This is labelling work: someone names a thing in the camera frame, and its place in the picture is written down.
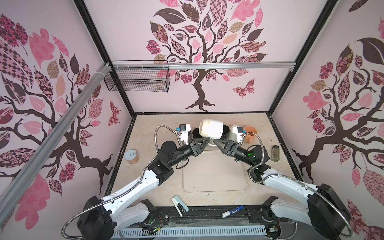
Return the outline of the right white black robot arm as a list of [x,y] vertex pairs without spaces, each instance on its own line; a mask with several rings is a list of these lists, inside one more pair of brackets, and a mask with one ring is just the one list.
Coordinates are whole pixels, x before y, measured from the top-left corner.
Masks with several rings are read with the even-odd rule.
[[247,173],[252,182],[274,188],[297,200],[288,203],[274,199],[269,205],[274,216],[312,226],[328,240],[354,236],[351,214],[331,186],[308,184],[271,168],[266,163],[267,151],[262,143],[251,150],[232,140],[215,139],[214,143],[224,155],[250,165]]

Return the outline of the cream beige mug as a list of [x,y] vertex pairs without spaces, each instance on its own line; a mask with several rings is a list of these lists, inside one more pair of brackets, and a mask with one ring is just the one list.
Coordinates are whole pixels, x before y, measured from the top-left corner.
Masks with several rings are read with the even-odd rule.
[[209,146],[216,147],[214,140],[220,139],[224,131],[224,123],[218,120],[204,119],[199,125],[199,134],[210,138]]

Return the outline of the peach orange mug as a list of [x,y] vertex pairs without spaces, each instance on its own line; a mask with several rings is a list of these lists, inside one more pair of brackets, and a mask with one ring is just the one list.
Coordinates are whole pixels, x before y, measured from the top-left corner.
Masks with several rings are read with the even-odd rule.
[[257,129],[251,126],[247,126],[244,128],[244,130],[246,131],[246,134],[247,134],[244,138],[244,142],[247,144],[252,143],[256,138],[255,134],[257,134]]

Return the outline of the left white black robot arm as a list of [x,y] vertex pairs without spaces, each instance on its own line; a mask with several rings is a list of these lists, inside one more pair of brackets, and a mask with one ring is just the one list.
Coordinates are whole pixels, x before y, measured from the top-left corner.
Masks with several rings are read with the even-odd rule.
[[202,154],[211,140],[202,137],[190,141],[188,130],[176,129],[173,132],[180,147],[173,141],[156,144],[156,156],[137,179],[101,199],[88,199],[83,211],[64,224],[62,237],[67,240],[109,240],[126,227],[154,219],[156,208],[149,200],[142,200],[135,206],[132,204],[167,181],[174,173],[174,166]]

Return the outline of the white ribbed-bottom mug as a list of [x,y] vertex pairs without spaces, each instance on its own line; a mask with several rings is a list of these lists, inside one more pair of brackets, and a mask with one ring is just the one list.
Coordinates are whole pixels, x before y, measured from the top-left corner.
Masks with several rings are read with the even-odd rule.
[[231,126],[229,139],[232,141],[236,141],[237,140],[237,134],[238,134],[238,126],[237,125]]

